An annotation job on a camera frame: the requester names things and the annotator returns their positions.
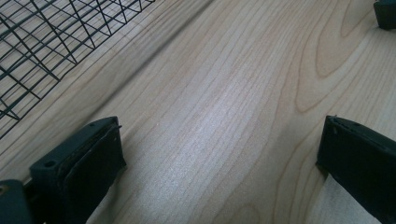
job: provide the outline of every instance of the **wooden board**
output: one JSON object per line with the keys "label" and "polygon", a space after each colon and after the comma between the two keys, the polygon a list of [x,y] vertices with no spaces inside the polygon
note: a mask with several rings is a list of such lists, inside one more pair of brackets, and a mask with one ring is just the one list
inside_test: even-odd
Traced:
{"label": "wooden board", "polygon": [[128,170],[91,223],[305,223],[326,115],[396,139],[396,33],[372,1],[158,3],[2,140],[2,178],[117,115]]}

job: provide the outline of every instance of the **light wood table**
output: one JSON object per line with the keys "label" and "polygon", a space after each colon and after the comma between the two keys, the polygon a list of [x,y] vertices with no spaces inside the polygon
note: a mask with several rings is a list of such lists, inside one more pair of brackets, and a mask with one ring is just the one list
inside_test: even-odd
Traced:
{"label": "light wood table", "polygon": [[0,177],[27,181],[68,135],[118,116],[128,170],[91,223],[332,223],[316,207],[335,188],[315,165],[325,116],[396,139],[396,32],[373,1],[150,8],[1,140]]}

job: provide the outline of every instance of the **black plastic part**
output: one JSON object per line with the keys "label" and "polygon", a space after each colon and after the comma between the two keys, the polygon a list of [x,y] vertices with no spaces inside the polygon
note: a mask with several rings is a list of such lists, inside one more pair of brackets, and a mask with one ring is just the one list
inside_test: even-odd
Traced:
{"label": "black plastic part", "polygon": [[380,222],[396,223],[396,142],[354,121],[327,117],[318,165]]}
{"label": "black plastic part", "polygon": [[374,3],[379,28],[396,29],[396,0],[380,0]]}
{"label": "black plastic part", "polygon": [[30,168],[47,223],[86,223],[125,166],[116,117],[93,122]]}
{"label": "black plastic part", "polygon": [[0,181],[0,223],[34,224],[35,220],[18,180]]}

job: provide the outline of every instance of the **wire mesh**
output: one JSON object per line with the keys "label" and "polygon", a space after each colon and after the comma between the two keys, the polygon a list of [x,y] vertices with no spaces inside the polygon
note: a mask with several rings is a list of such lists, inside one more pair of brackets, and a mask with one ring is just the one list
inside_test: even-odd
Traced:
{"label": "wire mesh", "polygon": [[2,1],[0,139],[72,68],[154,1]]}

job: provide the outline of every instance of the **metal wire rack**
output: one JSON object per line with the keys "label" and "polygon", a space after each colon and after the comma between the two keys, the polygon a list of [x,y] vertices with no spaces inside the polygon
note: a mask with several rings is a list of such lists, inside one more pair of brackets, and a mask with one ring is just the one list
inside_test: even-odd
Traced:
{"label": "metal wire rack", "polygon": [[154,1],[1,1],[0,139],[72,68]]}

